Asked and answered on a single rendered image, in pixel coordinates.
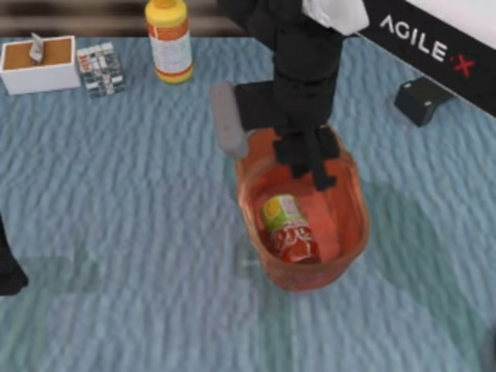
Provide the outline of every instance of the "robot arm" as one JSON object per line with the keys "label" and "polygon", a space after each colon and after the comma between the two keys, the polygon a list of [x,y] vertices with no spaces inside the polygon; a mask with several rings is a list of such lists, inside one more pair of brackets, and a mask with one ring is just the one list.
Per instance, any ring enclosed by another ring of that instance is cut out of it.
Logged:
{"label": "robot arm", "polygon": [[294,177],[311,171],[319,190],[336,182],[324,161],[339,156],[339,146],[321,129],[332,113],[345,34],[368,25],[361,1],[218,0],[232,21],[274,52],[272,81],[236,86],[243,129],[274,128],[279,163]]}

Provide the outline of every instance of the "agile x logo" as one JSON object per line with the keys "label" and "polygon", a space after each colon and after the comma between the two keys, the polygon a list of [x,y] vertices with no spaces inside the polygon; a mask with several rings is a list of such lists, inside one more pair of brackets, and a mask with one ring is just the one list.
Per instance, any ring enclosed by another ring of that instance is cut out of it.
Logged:
{"label": "agile x logo", "polygon": [[[448,46],[439,40],[429,43],[426,32],[416,27],[411,27],[407,22],[395,22],[393,16],[389,14],[381,22],[380,27],[387,28],[391,34],[408,42],[412,47],[417,48],[421,52],[428,54],[434,60],[440,63],[446,61],[449,53]],[[453,64],[453,71],[461,73],[465,78],[470,78],[471,69],[476,65],[475,60],[471,60],[461,53],[458,53],[455,57],[450,57],[449,61]]]}

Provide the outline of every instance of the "red x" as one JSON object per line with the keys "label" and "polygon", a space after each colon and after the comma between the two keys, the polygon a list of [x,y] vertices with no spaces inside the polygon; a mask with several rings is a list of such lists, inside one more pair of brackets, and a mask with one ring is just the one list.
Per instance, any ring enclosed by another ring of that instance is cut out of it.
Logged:
{"label": "red x", "polygon": [[469,78],[470,77],[469,67],[475,66],[475,61],[474,60],[465,60],[463,58],[463,54],[458,54],[458,61],[460,63],[455,66],[454,70],[455,71],[462,71],[463,75],[465,75],[465,78]]}

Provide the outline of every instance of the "small can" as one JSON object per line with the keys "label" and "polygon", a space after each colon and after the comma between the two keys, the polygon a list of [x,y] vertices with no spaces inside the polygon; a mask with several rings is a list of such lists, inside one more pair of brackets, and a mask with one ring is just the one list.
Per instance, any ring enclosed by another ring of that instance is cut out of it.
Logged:
{"label": "small can", "polygon": [[321,262],[319,245],[293,195],[277,195],[262,207],[263,225],[274,254],[292,264]]}

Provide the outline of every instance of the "orange bowl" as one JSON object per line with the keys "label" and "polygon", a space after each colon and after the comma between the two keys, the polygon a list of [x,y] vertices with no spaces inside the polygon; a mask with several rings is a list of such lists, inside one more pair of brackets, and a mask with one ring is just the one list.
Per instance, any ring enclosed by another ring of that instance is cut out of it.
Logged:
{"label": "orange bowl", "polygon": [[[357,166],[338,138],[339,158],[325,162],[327,172],[337,176],[337,185],[316,191],[311,174],[295,180],[288,166],[277,163],[272,146],[276,139],[272,129],[250,134],[250,152],[236,162],[239,206],[267,276],[288,291],[318,289],[340,277],[367,245],[369,217]],[[319,244],[321,263],[287,263],[269,251],[260,208],[268,198],[282,193],[298,199]]]}

